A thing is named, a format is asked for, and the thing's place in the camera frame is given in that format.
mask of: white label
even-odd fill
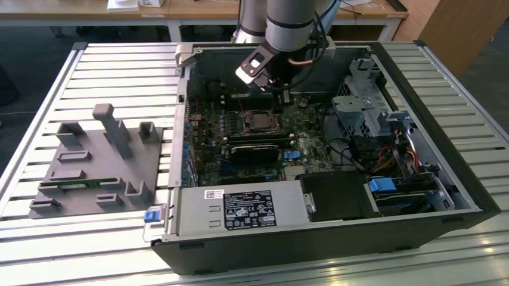
[[[223,189],[207,189],[206,190],[206,199],[223,198],[223,194],[225,194]]]
[[[143,18],[163,18],[164,15],[162,14],[142,14]]]
[[[60,186],[60,189],[86,189],[86,184],[75,184],[75,185],[63,185]]]

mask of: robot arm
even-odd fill
[[[318,27],[319,23],[319,30],[325,32],[329,30],[339,2],[338,0],[242,1],[239,29],[234,41],[259,43],[265,40],[235,71],[249,86],[258,87],[263,91],[289,89],[291,79],[301,72],[302,66],[313,64],[323,55],[325,50],[313,60],[303,60],[309,50],[311,29],[314,26]]]

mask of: blue latch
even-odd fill
[[[150,222],[159,222],[160,221],[160,213],[164,213],[166,210],[166,204],[160,206],[152,206],[148,208],[148,210],[144,212],[143,221],[146,223]]]
[[[394,182],[392,178],[374,178],[369,181],[367,186],[371,192],[392,192],[396,191]]]
[[[283,153],[285,160],[293,160],[301,157],[301,151],[287,151]]]
[[[148,222],[159,222],[160,221],[160,211],[158,210],[147,210],[144,212],[143,221]]]

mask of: blue tab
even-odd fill
[[[160,221],[160,211],[159,210],[147,210],[144,212],[143,221],[148,222],[159,222]]]
[[[367,186],[371,192],[392,192],[396,191],[394,182],[392,178],[374,178],[369,181]]]
[[[293,160],[301,157],[301,151],[287,151],[283,153],[285,160]]]

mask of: power supply label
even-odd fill
[[[270,191],[223,194],[225,227],[229,231],[277,225]]]

